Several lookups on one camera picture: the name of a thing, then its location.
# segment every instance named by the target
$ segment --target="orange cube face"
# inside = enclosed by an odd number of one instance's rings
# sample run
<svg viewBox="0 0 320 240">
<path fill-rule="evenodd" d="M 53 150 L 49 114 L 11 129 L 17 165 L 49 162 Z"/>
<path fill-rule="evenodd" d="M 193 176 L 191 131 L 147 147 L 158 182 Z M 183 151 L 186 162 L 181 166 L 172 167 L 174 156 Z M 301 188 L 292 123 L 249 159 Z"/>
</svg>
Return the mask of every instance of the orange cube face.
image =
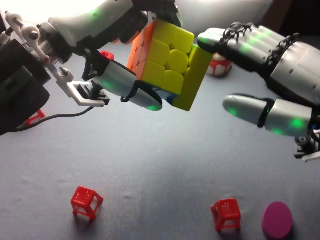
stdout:
<svg viewBox="0 0 320 240">
<path fill-rule="evenodd" d="M 127 67 L 162 99 L 189 111 L 212 60 L 210 53 L 193 44 L 194 40 L 193 33 L 156 19 L 133 41 Z M 198 70 L 191 67 L 200 64 L 207 66 Z"/>
</svg>

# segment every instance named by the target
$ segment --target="tabletop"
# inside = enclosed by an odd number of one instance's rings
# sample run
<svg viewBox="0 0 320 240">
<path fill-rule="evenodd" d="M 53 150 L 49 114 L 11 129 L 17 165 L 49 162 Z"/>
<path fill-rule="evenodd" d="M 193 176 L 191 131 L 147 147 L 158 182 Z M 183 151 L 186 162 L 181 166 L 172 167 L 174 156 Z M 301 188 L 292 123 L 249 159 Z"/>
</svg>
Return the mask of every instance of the tabletop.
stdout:
<svg viewBox="0 0 320 240">
<path fill-rule="evenodd" d="M 105 50 L 126 64 L 130 45 Z M 85 60 L 66 65 L 81 79 Z M 85 108 L 54 80 L 50 116 Z M 276 98 L 255 73 L 233 66 L 206 76 L 190 112 L 163 104 L 148 111 L 109 94 L 108 106 L 0 137 L 0 238 L 3 240 L 263 240 L 266 207 L 291 209 L 293 239 L 320 236 L 320 161 L 295 159 L 292 137 L 237 119 L 222 107 L 232 93 Z M 104 197 L 97 217 L 75 217 L 78 186 Z M 236 198 L 241 231 L 218 234 L 211 205 Z"/>
</svg>

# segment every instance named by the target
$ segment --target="robotic arm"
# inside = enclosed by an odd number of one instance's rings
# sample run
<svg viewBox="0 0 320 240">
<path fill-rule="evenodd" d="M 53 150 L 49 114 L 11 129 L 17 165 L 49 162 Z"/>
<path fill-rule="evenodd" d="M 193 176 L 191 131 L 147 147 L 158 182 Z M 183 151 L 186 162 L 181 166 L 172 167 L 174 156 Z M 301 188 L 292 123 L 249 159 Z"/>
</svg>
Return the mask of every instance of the robotic arm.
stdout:
<svg viewBox="0 0 320 240">
<path fill-rule="evenodd" d="M 319 141 L 314 132 L 320 128 L 319 50 L 300 42 L 298 34 L 285 38 L 264 26 L 242 23 L 226 30 L 208 29 L 199 35 L 198 44 L 258 73 L 281 97 L 272 100 L 231 94 L 223 101 L 229 113 L 275 134 L 296 137 L 302 153 L 296 157 L 319 151 L 310 147 Z"/>
<path fill-rule="evenodd" d="M 51 17 L 37 26 L 18 14 L 6 12 L 10 25 L 0 35 L 0 135 L 23 124 L 46 104 L 50 95 L 43 85 L 51 77 L 79 106 L 103 107 L 109 98 L 102 89 L 122 102 L 152 111 L 162 109 L 162 99 L 147 84 L 98 49 L 108 43 L 130 44 L 148 24 L 148 13 L 179 27 L 183 20 L 174 0 L 106 0 L 95 10 L 74 17 Z M 16 32 L 22 44 L 11 40 Z M 73 54 L 86 59 L 82 79 L 55 64 L 65 64 Z"/>
</svg>

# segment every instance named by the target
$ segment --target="red and white ball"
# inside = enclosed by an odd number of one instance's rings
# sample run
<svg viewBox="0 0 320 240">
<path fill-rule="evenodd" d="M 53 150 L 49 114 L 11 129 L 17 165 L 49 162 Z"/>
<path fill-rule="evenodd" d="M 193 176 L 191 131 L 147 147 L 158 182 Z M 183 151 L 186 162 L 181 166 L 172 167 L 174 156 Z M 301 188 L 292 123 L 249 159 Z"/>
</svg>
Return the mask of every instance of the red and white ball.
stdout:
<svg viewBox="0 0 320 240">
<path fill-rule="evenodd" d="M 218 53 L 213 55 L 212 61 L 206 72 L 214 77 L 223 77 L 232 69 L 232 62 Z"/>
</svg>

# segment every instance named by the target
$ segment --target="purple round object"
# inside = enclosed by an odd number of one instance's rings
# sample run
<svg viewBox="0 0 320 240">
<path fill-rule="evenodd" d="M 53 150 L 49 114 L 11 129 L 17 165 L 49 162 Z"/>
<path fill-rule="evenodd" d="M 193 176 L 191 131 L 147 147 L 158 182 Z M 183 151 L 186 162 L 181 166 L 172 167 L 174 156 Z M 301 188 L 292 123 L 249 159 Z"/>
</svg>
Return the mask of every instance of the purple round object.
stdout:
<svg viewBox="0 0 320 240">
<path fill-rule="evenodd" d="M 265 210 L 262 218 L 264 234 L 272 240 L 283 240 L 288 237 L 293 226 L 290 209 L 283 202 L 275 201 Z"/>
</svg>

